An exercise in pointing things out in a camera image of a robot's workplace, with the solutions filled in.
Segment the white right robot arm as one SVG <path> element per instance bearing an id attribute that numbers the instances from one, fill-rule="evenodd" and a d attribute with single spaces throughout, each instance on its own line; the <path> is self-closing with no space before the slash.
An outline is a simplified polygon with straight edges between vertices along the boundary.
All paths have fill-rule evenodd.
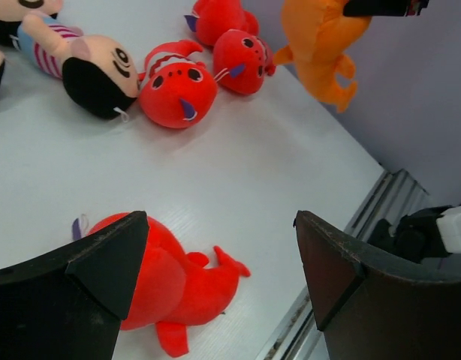
<path id="1" fill-rule="evenodd" d="M 350 1 L 344 14 L 347 17 L 418 16 L 428 4 L 428 1 Z M 395 228 L 382 218 L 367 243 L 413 263 L 461 254 L 461 203 L 407 214 L 401 217 Z"/>

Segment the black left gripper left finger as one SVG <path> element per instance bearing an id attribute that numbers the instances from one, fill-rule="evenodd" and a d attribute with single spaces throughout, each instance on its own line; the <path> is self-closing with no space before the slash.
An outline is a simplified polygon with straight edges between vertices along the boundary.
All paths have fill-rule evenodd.
<path id="1" fill-rule="evenodd" d="M 111 359 L 148 231 L 146 213 L 133 211 L 0 269 L 0 359 Z"/>

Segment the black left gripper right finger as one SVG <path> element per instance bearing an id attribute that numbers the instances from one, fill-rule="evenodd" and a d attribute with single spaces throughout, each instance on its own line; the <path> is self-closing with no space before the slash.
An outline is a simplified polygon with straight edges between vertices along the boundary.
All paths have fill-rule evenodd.
<path id="1" fill-rule="evenodd" d="M 366 279 L 324 330 L 331 359 L 461 359 L 461 274 L 368 244 Z"/>

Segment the orange shark plush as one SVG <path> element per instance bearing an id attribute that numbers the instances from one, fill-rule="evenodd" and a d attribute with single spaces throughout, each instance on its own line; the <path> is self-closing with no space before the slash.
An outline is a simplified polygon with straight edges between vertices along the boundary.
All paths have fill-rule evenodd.
<path id="1" fill-rule="evenodd" d="M 345 16 L 347 1 L 287 0 L 281 24 L 287 45 L 273 55 L 274 65 L 292 64 L 314 99 L 347 110 L 357 93 L 356 66 L 345 51 L 368 29 L 371 16 Z"/>

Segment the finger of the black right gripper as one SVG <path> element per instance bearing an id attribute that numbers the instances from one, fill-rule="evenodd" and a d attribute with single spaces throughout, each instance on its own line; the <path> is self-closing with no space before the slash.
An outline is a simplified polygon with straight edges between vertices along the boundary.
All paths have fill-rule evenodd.
<path id="1" fill-rule="evenodd" d="M 346 17 L 412 17 L 427 8 L 429 0 L 351 0 L 344 6 Z"/>

